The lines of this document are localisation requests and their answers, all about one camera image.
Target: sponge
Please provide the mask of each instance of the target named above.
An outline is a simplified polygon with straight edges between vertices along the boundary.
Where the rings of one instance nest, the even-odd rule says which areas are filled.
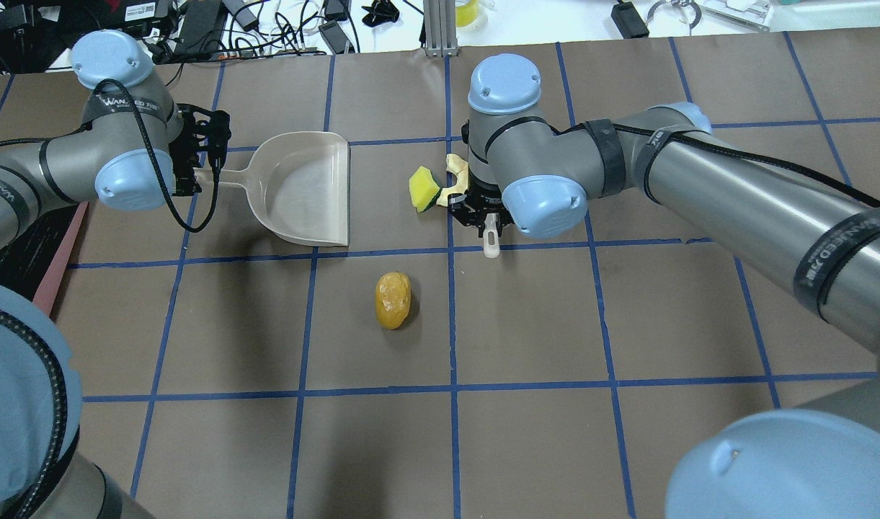
[[[411,175],[407,180],[407,189],[411,192],[411,204],[418,213],[423,213],[436,205],[440,198],[440,185],[425,167],[417,168],[417,171]]]

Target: yellow potato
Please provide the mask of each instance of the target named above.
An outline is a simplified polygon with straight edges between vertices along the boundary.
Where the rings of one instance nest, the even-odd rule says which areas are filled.
[[[376,319],[385,329],[401,326],[411,311],[411,280],[402,272],[390,272],[376,283]]]

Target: yellow container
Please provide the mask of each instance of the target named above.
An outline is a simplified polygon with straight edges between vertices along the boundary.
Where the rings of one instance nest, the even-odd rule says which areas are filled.
[[[455,25],[465,27],[479,17],[479,0],[455,0]]]

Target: dustpan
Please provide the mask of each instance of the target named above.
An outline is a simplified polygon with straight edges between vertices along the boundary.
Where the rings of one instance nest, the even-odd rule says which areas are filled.
[[[298,131],[271,137],[241,171],[222,170],[219,187],[239,186],[254,217],[299,245],[348,245],[350,147],[335,133]],[[196,170],[205,190],[212,172]]]

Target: cable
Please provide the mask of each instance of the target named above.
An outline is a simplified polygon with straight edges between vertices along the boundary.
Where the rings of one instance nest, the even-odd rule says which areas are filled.
[[[417,11],[417,12],[419,12],[420,14],[424,14],[423,11],[421,11],[420,9],[418,9],[417,6],[415,6],[414,4],[411,4],[408,0],[401,0],[401,1],[404,2],[404,3],[406,3],[406,4],[408,4],[408,6],[410,6],[411,9],[413,9],[414,11]]]
[[[635,127],[627,127],[627,125],[614,125],[616,131],[623,131],[627,133],[633,133],[635,135],[643,135],[650,136],[653,134],[653,130],[645,129],[645,128],[635,128]],[[680,142],[681,144],[685,144],[687,146],[691,146],[696,148],[697,150],[707,151],[710,154],[724,155],[726,157],[732,157],[735,159],[743,159],[746,161],[760,162],[760,164],[771,165],[772,167],[779,167],[793,173],[801,174],[802,177],[811,178],[816,182],[824,184],[825,186],[831,187],[832,190],[836,190],[849,198],[854,198],[854,200],[859,201],[860,203],[864,203],[872,208],[880,207],[880,200],[878,198],[872,197],[866,193],[863,193],[857,188],[848,186],[839,180],[835,180],[834,178],[828,177],[826,174],[819,173],[818,171],[813,170],[809,167],[803,167],[801,164],[795,164],[795,162],[783,161],[781,159],[775,159],[773,157],[768,157],[766,155],[759,154],[750,154],[746,151],[738,151],[732,150],[732,148],[726,148],[724,146],[719,146],[716,144],[712,144],[705,141],[700,141],[697,138],[691,138],[687,135],[674,134],[668,139],[668,142]]]
[[[183,77],[183,65],[186,65],[186,63],[181,63],[180,66],[177,67],[177,72],[174,73],[173,78],[165,83],[164,86],[169,87],[174,81]]]
[[[234,52],[234,49],[221,49],[220,52]],[[179,55],[180,57],[196,57],[196,56],[204,56],[205,53],[188,53],[188,55]],[[236,60],[236,61],[244,61],[249,59],[269,59],[276,56],[327,56],[327,53],[324,50],[302,50],[297,53],[294,50],[279,50],[277,53],[273,53],[268,56],[246,56],[246,57],[226,57],[226,58],[218,58],[213,60],[205,60],[206,63],[213,61],[226,61],[226,60]]]
[[[279,21],[279,19],[281,17],[282,17],[282,19],[285,20],[285,26],[283,24],[281,24]],[[292,49],[295,51],[295,53],[297,53],[297,55],[301,56],[302,52],[301,52],[301,50],[298,49],[297,42],[295,41],[298,39],[298,36],[295,35],[295,28],[292,27],[292,23],[289,22],[289,19],[287,17],[285,17],[285,14],[280,13],[279,11],[276,11],[276,13],[274,14],[274,17],[272,17],[272,19],[276,22],[276,27],[278,27],[278,29],[279,29],[280,36],[283,40],[283,49],[285,50],[285,44],[289,43],[292,46]],[[287,34],[292,35],[291,40],[287,40],[287,38],[285,38],[285,36]]]
[[[305,23],[314,20],[315,17],[321,17],[321,19],[324,19],[324,17],[321,16],[321,7],[317,6],[317,4],[315,6],[317,7],[317,9],[315,9],[315,14],[312,14],[308,19],[305,18],[305,8],[308,7],[308,4],[310,3],[311,0],[305,0],[302,2],[302,9],[298,11],[298,40],[299,42],[302,42],[302,49],[305,48]]]
[[[213,162],[213,164],[209,164],[209,167],[212,168],[212,181],[213,181],[213,191],[212,191],[212,203],[209,206],[209,213],[206,214],[205,220],[199,224],[199,226],[192,227],[189,226],[186,221],[183,221],[180,218],[180,213],[177,212],[177,208],[174,207],[174,203],[170,200],[170,193],[167,192],[167,186],[165,186],[164,178],[161,174],[161,167],[157,164],[157,157],[154,155],[154,146],[152,146],[151,139],[148,137],[148,130],[146,129],[146,123],[142,121],[142,112],[139,111],[139,107],[135,104],[135,99],[133,95],[129,93],[126,89],[126,86],[123,83],[120,83],[116,79],[103,79],[100,83],[97,83],[96,88],[94,88],[94,92],[92,95],[98,95],[98,93],[103,92],[103,89],[106,88],[107,85],[113,85],[114,87],[120,89],[120,92],[123,93],[123,96],[126,98],[126,102],[129,102],[131,109],[133,109],[133,117],[135,117],[135,123],[139,127],[139,133],[142,135],[142,142],[146,145],[146,153],[148,154],[148,158],[151,161],[152,167],[154,168],[154,176],[157,178],[157,184],[161,188],[161,194],[164,196],[164,201],[167,204],[167,209],[170,209],[170,213],[174,216],[174,220],[177,221],[177,224],[180,227],[183,227],[190,233],[198,233],[205,229],[207,224],[209,224],[209,220],[212,220],[213,214],[215,214],[215,204],[218,202],[218,181],[219,177],[222,173],[222,164],[219,164],[218,161]]]
[[[251,42],[248,42],[245,37],[238,36],[238,38],[235,38],[235,54],[238,56],[241,56],[241,42],[245,42],[246,44],[248,44],[248,46],[251,46]],[[264,49],[259,49],[259,53],[261,53],[262,55],[264,53]]]
[[[58,463],[61,446],[65,440],[65,434],[68,432],[66,430],[68,427],[68,389],[58,357],[52,351],[51,346],[45,342],[45,339],[16,316],[2,309],[0,309],[0,325],[22,339],[37,354],[45,368],[45,374],[48,375],[48,382],[50,382],[52,390],[52,433],[48,439],[48,446],[45,448],[45,456],[39,469],[39,475],[21,496],[20,508],[15,517],[23,519],[33,515],[38,509],[39,492],[50,476],[51,470]]]
[[[241,11],[248,9],[249,7],[260,6],[261,9],[259,9],[257,11],[257,19],[259,20],[259,18],[261,17],[261,13],[264,12],[264,4],[266,4],[267,2],[269,2],[269,0],[257,0],[256,2],[252,2],[249,4],[243,4],[243,6],[239,7],[238,9],[235,9],[234,13],[231,13],[231,21],[228,24],[228,48],[229,49],[231,47],[235,46],[231,42],[231,34],[235,30],[235,21],[236,21],[236,19],[238,19],[238,14],[241,14]],[[242,32],[242,33],[248,34],[248,36],[253,36],[253,34],[249,34],[248,32]]]
[[[15,144],[34,144],[37,142],[51,141],[51,139],[54,138],[68,137],[69,135],[74,135],[76,133],[87,131],[88,129],[90,129],[89,125],[81,125],[80,128],[77,128],[70,133],[66,133],[65,135],[59,135],[58,137],[9,138],[7,139],[7,141],[0,141],[0,148],[4,146],[13,146]]]
[[[353,30],[353,39],[357,42],[357,52],[362,52],[360,49],[360,36],[357,34],[357,24],[353,23],[353,17],[350,16],[350,8],[347,7],[347,4],[344,3],[344,14],[347,15],[347,19],[350,20],[350,29]]]

